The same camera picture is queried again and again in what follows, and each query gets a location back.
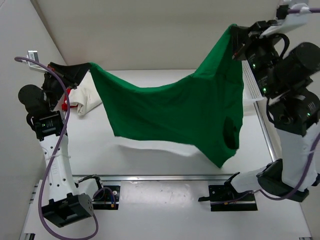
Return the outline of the white t shirt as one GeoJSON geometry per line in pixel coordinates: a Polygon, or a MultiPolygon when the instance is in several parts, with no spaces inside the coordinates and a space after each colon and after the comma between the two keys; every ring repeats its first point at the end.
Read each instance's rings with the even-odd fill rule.
{"type": "Polygon", "coordinates": [[[81,117],[102,104],[90,71],[85,74],[76,89],[70,90],[68,97],[70,106],[76,108],[77,114],[81,117]]]}

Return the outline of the red t shirt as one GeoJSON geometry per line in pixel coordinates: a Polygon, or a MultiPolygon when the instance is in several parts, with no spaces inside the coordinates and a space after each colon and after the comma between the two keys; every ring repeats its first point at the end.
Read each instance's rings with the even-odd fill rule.
{"type": "MultiPolygon", "coordinates": [[[[72,109],[72,108],[77,108],[77,107],[78,107],[77,104],[76,104],[76,105],[71,105],[71,104],[70,104],[70,108],[71,108],[71,109],[72,109]]],[[[66,112],[67,109],[68,109],[68,104],[67,104],[67,98],[66,98],[66,96],[64,97],[63,103],[61,104],[61,109],[62,109],[64,112],[66,112]]]]}

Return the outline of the green garment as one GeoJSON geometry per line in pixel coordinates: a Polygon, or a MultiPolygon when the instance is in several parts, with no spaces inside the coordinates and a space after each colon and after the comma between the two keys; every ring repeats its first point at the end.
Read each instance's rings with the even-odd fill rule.
{"type": "Polygon", "coordinates": [[[138,87],[92,63],[90,73],[114,136],[193,145],[221,168],[240,146],[243,69],[228,27],[191,74],[138,87]]]}

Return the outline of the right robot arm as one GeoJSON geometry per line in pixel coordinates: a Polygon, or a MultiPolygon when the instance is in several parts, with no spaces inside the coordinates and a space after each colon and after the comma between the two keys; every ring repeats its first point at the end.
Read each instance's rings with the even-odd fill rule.
{"type": "Polygon", "coordinates": [[[320,141],[320,99],[308,90],[320,70],[320,49],[302,42],[289,49],[284,33],[265,34],[275,22],[230,28],[232,58],[247,61],[262,96],[266,115],[280,138],[282,157],[265,167],[236,173],[225,182],[230,200],[261,192],[271,200],[303,202],[320,182],[314,153],[320,141]]]}

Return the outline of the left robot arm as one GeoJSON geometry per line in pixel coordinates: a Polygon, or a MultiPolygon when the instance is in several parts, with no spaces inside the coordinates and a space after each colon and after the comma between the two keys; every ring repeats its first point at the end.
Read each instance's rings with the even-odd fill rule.
{"type": "Polygon", "coordinates": [[[46,161],[49,197],[48,204],[41,205],[39,212],[59,228],[92,217],[91,198],[100,200],[105,194],[99,183],[92,183],[87,194],[81,193],[75,183],[68,154],[71,107],[65,113],[59,110],[60,100],[69,98],[67,90],[78,87],[90,67],[90,63],[65,66],[50,62],[44,67],[42,87],[27,84],[18,92],[18,99],[27,111],[27,123],[35,132],[46,161]]]}

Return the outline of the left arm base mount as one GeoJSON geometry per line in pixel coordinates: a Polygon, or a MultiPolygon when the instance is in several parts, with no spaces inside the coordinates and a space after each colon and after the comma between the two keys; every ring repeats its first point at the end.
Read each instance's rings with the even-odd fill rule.
{"type": "Polygon", "coordinates": [[[118,210],[121,195],[121,183],[108,180],[96,174],[75,177],[79,192],[91,197],[94,210],[118,210]]]}

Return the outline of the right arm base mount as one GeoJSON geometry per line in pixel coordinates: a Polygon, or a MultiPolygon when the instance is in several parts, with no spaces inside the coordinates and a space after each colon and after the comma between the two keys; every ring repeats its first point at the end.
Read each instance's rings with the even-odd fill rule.
{"type": "Polygon", "coordinates": [[[240,172],[233,174],[223,184],[208,186],[209,196],[198,198],[198,202],[209,202],[211,212],[246,212],[257,211],[255,195],[252,191],[238,193],[231,185],[240,172]]]}

